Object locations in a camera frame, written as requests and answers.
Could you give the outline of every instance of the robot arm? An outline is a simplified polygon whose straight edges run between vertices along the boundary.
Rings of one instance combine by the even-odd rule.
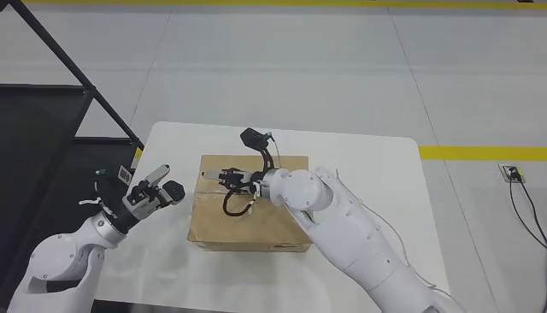
[[[107,207],[100,203],[103,210],[88,218],[75,233],[44,239],[32,252],[8,313],[91,311],[104,251],[114,249],[130,228],[154,211],[178,204],[184,198],[184,187],[174,181],[158,186],[168,173],[169,166],[162,165],[140,181],[118,204]],[[78,283],[64,291],[48,290],[48,285],[60,281]]]
[[[362,286],[382,312],[464,312],[401,261],[361,200],[331,172],[271,169],[258,183],[258,195],[284,205],[326,259]],[[321,222],[314,221],[313,212],[327,208]]]

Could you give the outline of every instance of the white table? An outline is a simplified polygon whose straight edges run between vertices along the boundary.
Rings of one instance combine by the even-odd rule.
[[[117,250],[107,251],[97,299],[238,313],[379,312],[368,295],[314,246],[303,254],[212,252],[186,240],[201,155],[258,155],[241,142],[243,130],[154,125],[132,186],[167,163],[171,173],[166,180],[183,184],[187,195],[182,204],[139,223]],[[281,155],[309,156],[310,169],[337,168],[351,191],[402,235],[415,267],[449,289],[414,140],[257,130],[273,132]],[[389,229],[384,231],[400,251]]]

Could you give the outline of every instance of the floor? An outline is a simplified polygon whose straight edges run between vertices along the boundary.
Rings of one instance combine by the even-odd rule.
[[[156,121],[547,141],[544,10],[30,8],[144,142]],[[0,32],[2,82],[76,83],[15,12]],[[98,105],[79,134],[124,136]],[[540,312],[545,252],[515,217],[500,162],[423,161],[450,290],[473,312]],[[513,163],[547,222],[547,164]],[[532,221],[520,189],[515,199]]]

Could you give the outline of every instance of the power outlet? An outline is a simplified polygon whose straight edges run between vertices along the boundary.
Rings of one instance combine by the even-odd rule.
[[[526,183],[526,179],[524,179],[524,174],[522,173],[522,170],[518,167],[516,167],[513,164],[498,164],[500,172],[502,172],[502,177],[505,180],[505,182],[511,182],[511,171],[510,169],[515,167],[516,171],[519,172],[522,178],[522,183]]]

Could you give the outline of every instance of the yellow floor line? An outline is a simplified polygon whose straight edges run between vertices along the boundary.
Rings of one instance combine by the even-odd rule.
[[[361,0],[23,0],[27,4],[67,5],[269,5],[288,7],[390,7],[430,9],[546,10],[547,3],[361,1]]]
[[[419,149],[422,160],[547,161],[547,147],[421,145]],[[142,154],[137,149],[135,158],[140,158]]]

